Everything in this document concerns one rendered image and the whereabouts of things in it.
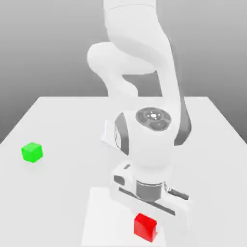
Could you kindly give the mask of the small green cube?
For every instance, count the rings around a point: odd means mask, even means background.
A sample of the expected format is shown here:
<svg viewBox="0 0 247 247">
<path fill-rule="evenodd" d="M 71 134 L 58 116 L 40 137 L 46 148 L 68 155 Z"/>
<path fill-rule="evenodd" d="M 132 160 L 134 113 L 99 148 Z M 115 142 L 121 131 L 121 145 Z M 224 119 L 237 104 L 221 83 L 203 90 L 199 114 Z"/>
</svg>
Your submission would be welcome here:
<svg viewBox="0 0 247 247">
<path fill-rule="evenodd" d="M 41 144 L 31 142 L 21 148 L 22 157 L 25 161 L 35 163 L 43 157 Z"/>
</svg>

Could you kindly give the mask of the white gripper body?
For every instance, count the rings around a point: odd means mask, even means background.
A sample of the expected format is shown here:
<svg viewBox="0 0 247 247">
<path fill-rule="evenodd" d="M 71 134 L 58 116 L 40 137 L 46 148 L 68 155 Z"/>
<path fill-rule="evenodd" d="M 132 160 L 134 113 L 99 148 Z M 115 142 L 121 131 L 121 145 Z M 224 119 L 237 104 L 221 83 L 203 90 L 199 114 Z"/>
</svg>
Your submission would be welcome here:
<svg viewBox="0 0 247 247">
<path fill-rule="evenodd" d="M 119 186 L 110 189 L 112 199 L 133 213 L 141 213 L 157 221 L 159 228 L 190 229 L 192 227 L 193 200 L 182 199 L 162 190 L 161 198 L 153 203 L 144 202 Z"/>
</svg>

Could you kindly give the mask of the small red cube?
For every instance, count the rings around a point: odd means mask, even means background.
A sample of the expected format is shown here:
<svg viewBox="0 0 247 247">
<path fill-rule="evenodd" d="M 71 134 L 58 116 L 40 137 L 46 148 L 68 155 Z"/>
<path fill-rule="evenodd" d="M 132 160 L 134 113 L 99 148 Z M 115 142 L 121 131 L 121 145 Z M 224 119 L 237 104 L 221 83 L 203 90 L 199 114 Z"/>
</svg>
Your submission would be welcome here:
<svg viewBox="0 0 247 247">
<path fill-rule="evenodd" d="M 139 213 L 134 219 L 134 234 L 152 243 L 157 235 L 156 226 L 156 220 Z"/>
</svg>

